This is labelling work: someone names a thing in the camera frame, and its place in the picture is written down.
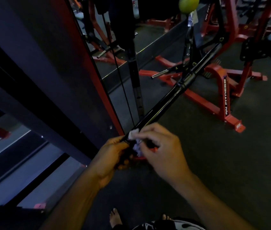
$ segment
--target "black cable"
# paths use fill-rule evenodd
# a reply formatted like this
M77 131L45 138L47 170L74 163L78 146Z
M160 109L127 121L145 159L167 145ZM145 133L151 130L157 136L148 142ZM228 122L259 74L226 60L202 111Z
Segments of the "black cable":
M117 73L118 73L118 76L119 76L119 79L120 79L120 83L122 84L122 89L123 89L123 91L124 91L124 95L125 95L126 102L127 102L127 105L128 105L128 109L129 109L129 113L130 113L130 116L131 116L131 120L132 120L133 126L135 126L134 121L133 121L133 117L132 117L132 114L131 114L131 110L130 110L128 98L127 98L127 95L126 95L126 91L125 91L125 88L124 88L124 83L123 83L123 81L122 81L122 76L121 76L121 74L120 74L120 71L119 71L119 68L118 68L118 64L117 64L117 61L116 61L116 56L115 56L115 54L114 54L114 49L113 49L113 47L111 46L111 40L110 40L109 32L108 32L108 30L107 30L107 24L106 24L106 20L105 20L105 18L104 18L104 14L102 14L102 19L103 19L104 27L106 28L107 37L108 37L108 41L109 41L109 47L111 48L112 54L113 54L113 56L114 56L114 61L115 61Z

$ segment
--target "forearm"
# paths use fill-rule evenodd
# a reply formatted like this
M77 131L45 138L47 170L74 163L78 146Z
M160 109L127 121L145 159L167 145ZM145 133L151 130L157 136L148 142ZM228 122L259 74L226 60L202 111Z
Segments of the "forearm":
M209 230L254 228L209 191L195 175L173 186L193 207Z
M54 208L41 230L80 229L99 189L98 179L87 169Z

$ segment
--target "dark rubber floor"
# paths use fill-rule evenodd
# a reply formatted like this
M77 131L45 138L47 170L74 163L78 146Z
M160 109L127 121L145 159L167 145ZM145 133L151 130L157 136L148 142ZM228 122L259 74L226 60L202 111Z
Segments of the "dark rubber floor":
M183 39L162 54L179 61ZM219 58L224 68L242 69L241 44L234 44ZM144 69L161 71L152 61ZM197 104L180 97L160 119L178 135L191 170L222 201L258 229L271 229L271 59L255 61L254 71L268 81L250 80L241 98L235 100L233 115L246 130L239 134ZM159 80L141 77L144 107L148 111L169 90ZM130 81L127 96L137 122ZM199 77L191 88L205 98L217 100L215 80ZM121 88L110 94L125 130L132 122ZM115 173L110 184L96 197L84 229L110 229L109 213L116 207L130 228L156 220L162 213L171 217L195 218L184 201L147 166Z

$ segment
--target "left hand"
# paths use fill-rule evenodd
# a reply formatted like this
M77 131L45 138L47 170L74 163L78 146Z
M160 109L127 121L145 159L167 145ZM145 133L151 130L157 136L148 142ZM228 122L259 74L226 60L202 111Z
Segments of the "left hand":
M114 167L119 162L122 151L129 147L126 142L119 142L122 138L123 136L109 139L87 168L92 176L99 179L100 188L105 187L110 182L114 175Z

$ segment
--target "hand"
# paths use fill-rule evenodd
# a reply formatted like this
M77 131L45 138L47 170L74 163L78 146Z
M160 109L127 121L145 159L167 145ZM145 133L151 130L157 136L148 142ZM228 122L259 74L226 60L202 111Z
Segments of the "hand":
M172 186L186 179L192 179L179 138L158 123L143 127L139 133L132 134L136 138L150 139L158 146L156 152L147 145L140 144L141 151L153 166L156 173Z
M123 136L109 139L87 168L92 176L99 179L100 188L105 187L110 182L114 175L114 167L119 162L122 151L129 147L126 142L119 142L122 138Z

